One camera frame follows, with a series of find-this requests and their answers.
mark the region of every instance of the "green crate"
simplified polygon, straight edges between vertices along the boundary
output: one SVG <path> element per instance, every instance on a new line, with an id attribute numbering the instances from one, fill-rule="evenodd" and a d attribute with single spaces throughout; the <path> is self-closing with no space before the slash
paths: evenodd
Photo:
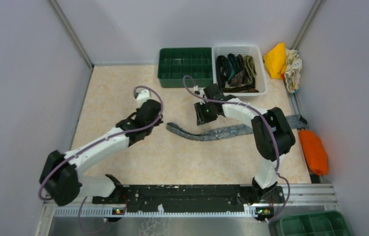
<path id="1" fill-rule="evenodd" d="M 190 75 L 201 88 L 213 84 L 212 48 L 163 48 L 158 61 L 158 79 L 163 88 L 183 88 Z M 190 80 L 186 85 L 193 87 Z"/>
<path id="2" fill-rule="evenodd" d="M 285 216 L 277 223 L 277 232 L 279 236 L 352 236 L 338 211 Z"/>

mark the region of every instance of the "robotic arm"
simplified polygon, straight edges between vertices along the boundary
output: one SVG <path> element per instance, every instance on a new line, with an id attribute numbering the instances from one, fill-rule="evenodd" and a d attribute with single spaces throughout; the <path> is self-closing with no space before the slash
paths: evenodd
<path id="1" fill-rule="evenodd" d="M 152 128 L 138 131 L 155 121 L 159 116 L 161 104 L 149 99 L 149 91 L 135 94 L 141 106 L 126 119 L 118 122 L 114 128 L 90 143 L 65 153 L 57 150 L 49 154 L 41 173 L 40 183 L 57 205 L 64 206 L 76 197 L 108 197 L 119 181 L 111 176 L 89 177 L 84 172 L 110 154 L 127 148 L 151 134 Z M 161 118 L 155 123 L 162 123 Z M 65 162 L 55 171 L 57 165 Z"/>
<path id="2" fill-rule="evenodd" d="M 266 124 L 257 113 L 247 108 L 248 103 L 242 102 L 232 95 L 224 96 L 216 84 L 206 87 L 203 91 L 204 96 L 208 99 L 229 101 L 238 105 L 205 102 L 202 100 L 195 104 L 197 125 L 212 122 L 219 115 L 222 115 L 237 119 L 253 129 L 256 148 L 263 158 L 260 161 L 258 173 L 253 178 L 252 184 L 254 194 L 258 200 L 267 199 L 271 191 L 277 186 L 277 158 Z M 277 141 L 280 161 L 283 161 L 285 155 L 290 151 L 291 146 L 296 142 L 287 119 L 278 107 L 271 110 L 256 109 L 263 114 L 267 123 L 271 126 L 273 135 Z"/>

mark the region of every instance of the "cable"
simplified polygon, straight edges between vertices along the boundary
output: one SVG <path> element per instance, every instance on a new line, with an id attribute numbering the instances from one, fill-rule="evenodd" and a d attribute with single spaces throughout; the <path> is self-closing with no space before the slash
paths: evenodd
<path id="1" fill-rule="evenodd" d="M 144 127 L 142 127 L 142 128 L 138 128 L 138 129 L 131 129 L 131 130 L 124 130 L 124 131 L 122 131 L 122 132 L 119 132 L 119 133 L 116 133 L 116 134 L 109 135 L 107 138 L 102 138 L 102 139 L 100 139 L 100 140 L 97 140 L 96 142 L 94 142 L 94 143 L 92 143 L 92 144 L 88 145 L 87 147 L 85 147 L 84 149 L 82 149 L 82 150 L 80 150 L 80 151 L 76 152 L 76 154 L 74 154 L 74 155 L 72 155 L 72 156 L 68 157 L 67 159 L 63 160 L 63 161 L 62 161 L 60 164 L 58 164 L 58 165 L 57 165 L 57 166 L 56 166 L 52 171 L 50 171 L 50 173 L 49 173 L 49 174 L 44 178 L 44 180 L 42 181 L 42 183 L 41 183 L 41 185 L 40 185 L 40 189 L 38 190 L 38 197 L 39 197 L 40 199 L 45 200 L 45 201 L 46 201 L 46 200 L 51 200 L 51 199 L 52 199 L 52 198 L 45 198 L 45 197 L 43 197 L 43 196 L 41 195 L 42 191 L 43 191 L 43 190 L 44 190 L 44 188 L 45 188 L 45 184 L 48 182 L 48 180 L 50 180 L 51 176 L 53 176 L 53 175 L 54 175 L 54 173 L 55 173 L 55 172 L 57 172 L 57 170 L 58 170 L 59 168 L 61 168 L 64 164 L 66 164 L 67 162 L 69 162 L 70 160 L 72 160 L 73 158 L 75 158 L 76 156 L 81 155 L 81 154 L 82 154 L 82 153 L 84 153 L 85 151 L 87 151 L 87 150 L 91 149 L 92 147 L 94 147 L 94 146 L 98 145 L 99 143 L 101 143 L 101 142 L 105 141 L 106 139 L 110 139 L 110 138 L 113 138 L 113 137 L 115 137 L 115 136 L 122 135 L 122 134 L 127 134 L 127 133 L 132 133 L 132 132 L 139 132 L 139 131 L 142 131 L 142 130 L 145 130 L 145 129 L 151 128 L 151 127 L 153 127 L 153 126 L 154 126 L 154 125 L 155 125 L 155 124 L 156 124 L 156 123 L 157 123 L 157 122 L 162 118 L 162 116 L 163 116 L 163 111 L 164 111 L 164 104 L 163 104 L 163 100 L 161 99 L 161 96 L 160 96 L 156 91 L 154 91 L 152 88 L 149 88 L 149 87 L 147 87 L 147 86 L 136 86 L 136 87 L 134 88 L 134 93 L 136 92 L 136 90 L 137 90 L 137 89 L 147 89 L 147 90 L 151 91 L 153 94 L 155 94 L 155 95 L 157 96 L 157 98 L 158 98 L 158 100 L 160 101 L 160 104 L 161 104 L 160 113 L 158 114 L 157 118 L 156 118 L 156 119 L 155 119 L 151 124 L 149 124 L 149 125 L 147 125 L 147 126 L 144 126 Z M 80 210 L 79 210 L 79 217 L 80 217 L 80 212 L 81 212 L 81 210 L 82 210 L 83 204 L 85 203 L 86 199 L 87 199 L 87 197 L 86 197 L 85 199 L 83 199 L 83 202 L 82 202 L 82 204 L 81 204 L 81 206 L 80 206 Z M 80 221 L 79 221 L 79 224 L 80 224 L 81 229 L 82 229 L 84 232 L 86 232 L 86 233 L 90 233 L 90 234 L 98 233 L 98 232 L 100 232 L 100 231 L 104 230 L 104 228 L 106 228 L 106 227 L 107 227 L 107 226 L 106 226 L 106 224 L 105 224 L 102 228 L 98 229 L 97 231 L 89 232 L 89 231 L 86 231 L 86 230 L 84 230 L 84 229 L 82 228 Z"/>
<path id="2" fill-rule="evenodd" d="M 248 104 L 242 104 L 242 103 L 238 103 L 238 102 L 229 102 L 229 101 L 222 101 L 222 100 L 213 100 L 213 99 L 208 99 L 208 98 L 204 98 L 204 97 L 200 97 L 198 96 L 197 94 L 195 94 L 194 92 L 190 91 L 189 87 L 187 87 L 185 81 L 186 81 L 186 78 L 189 78 L 192 80 L 193 82 L 193 86 L 197 86 L 195 80 L 193 79 L 193 77 L 189 76 L 189 75 L 185 75 L 183 76 L 183 85 L 184 85 L 184 88 L 187 90 L 187 92 L 189 92 L 191 95 L 193 95 L 194 97 L 197 97 L 198 99 L 202 99 L 206 102 L 216 102 L 216 103 L 222 103 L 222 104 L 232 104 L 232 105 L 238 105 L 238 106 L 244 106 L 244 107 L 247 107 L 249 108 L 250 110 L 254 111 L 255 113 L 258 114 L 258 116 L 262 119 L 262 121 L 265 123 L 265 127 L 267 127 L 267 130 L 268 130 L 268 133 L 270 134 L 271 136 L 271 140 L 273 142 L 273 146 L 274 146 L 274 150 L 275 150 L 275 154 L 276 154 L 276 160 L 277 160 L 277 163 L 276 163 L 276 167 L 275 167 L 275 172 L 277 174 L 277 176 L 279 178 L 282 178 L 286 184 L 287 184 L 287 188 L 288 188 L 288 193 L 287 193 L 287 197 L 283 203 L 283 205 L 281 206 L 281 208 L 277 211 L 277 213 L 274 214 L 273 217 L 271 217 L 269 220 L 277 217 L 278 214 L 280 214 L 280 212 L 283 210 L 283 208 L 285 207 L 285 205 L 287 204 L 288 202 L 288 199 L 290 198 L 290 184 L 288 183 L 288 180 L 281 176 L 280 173 L 278 173 L 278 169 L 280 167 L 280 152 L 278 151 L 278 146 L 277 146 L 277 141 L 274 137 L 274 133 L 270 127 L 270 125 L 268 124 L 267 120 L 265 119 L 265 117 L 261 114 L 261 112 L 259 112 L 257 109 L 253 108 L 252 106 L 248 105 Z"/>

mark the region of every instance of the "yellow cloth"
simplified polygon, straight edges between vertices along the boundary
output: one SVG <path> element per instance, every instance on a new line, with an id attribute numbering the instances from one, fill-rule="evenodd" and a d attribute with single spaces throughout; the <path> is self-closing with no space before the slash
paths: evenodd
<path id="1" fill-rule="evenodd" d="M 277 44 L 270 52 L 264 56 L 265 69 L 272 79 L 282 79 L 281 74 L 284 74 L 285 64 L 285 43 Z"/>

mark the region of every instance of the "white patterned cloth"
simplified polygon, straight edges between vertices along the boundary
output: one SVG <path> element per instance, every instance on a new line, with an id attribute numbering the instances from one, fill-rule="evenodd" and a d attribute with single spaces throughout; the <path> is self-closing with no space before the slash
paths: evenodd
<path id="1" fill-rule="evenodd" d="M 290 93 L 295 93 L 300 87 L 300 72 L 303 67 L 303 61 L 297 50 L 285 50 L 287 55 L 285 62 L 287 68 L 284 72 L 285 86 Z"/>

